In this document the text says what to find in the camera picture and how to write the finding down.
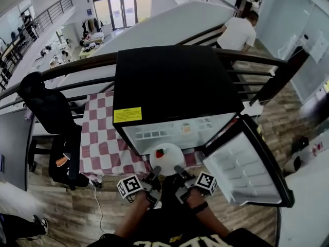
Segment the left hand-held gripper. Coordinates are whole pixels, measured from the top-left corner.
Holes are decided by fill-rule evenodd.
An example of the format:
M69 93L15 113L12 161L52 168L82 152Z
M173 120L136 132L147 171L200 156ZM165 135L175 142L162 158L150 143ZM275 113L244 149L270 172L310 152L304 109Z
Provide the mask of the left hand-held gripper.
M136 194L144 191L147 200L150 202L150 207L155 208L160 201L161 184L158 176L161 172L161 167L156 166L152 169L151 174L148 174L143 179L138 179L137 175L131 175L121 179L117 188L123 199L127 199L130 203L134 202Z

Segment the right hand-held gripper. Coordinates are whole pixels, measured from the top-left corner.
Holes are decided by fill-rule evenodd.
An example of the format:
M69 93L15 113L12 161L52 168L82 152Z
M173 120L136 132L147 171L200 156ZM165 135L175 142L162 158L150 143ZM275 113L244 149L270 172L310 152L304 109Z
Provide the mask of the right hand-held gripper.
M202 171L196 177L189 174L179 165L176 165L174 170L177 173L179 183L179 188L175 195L181 204L189 197L193 188L198 189L203 198L214 194L217 188L217 181L214 176Z

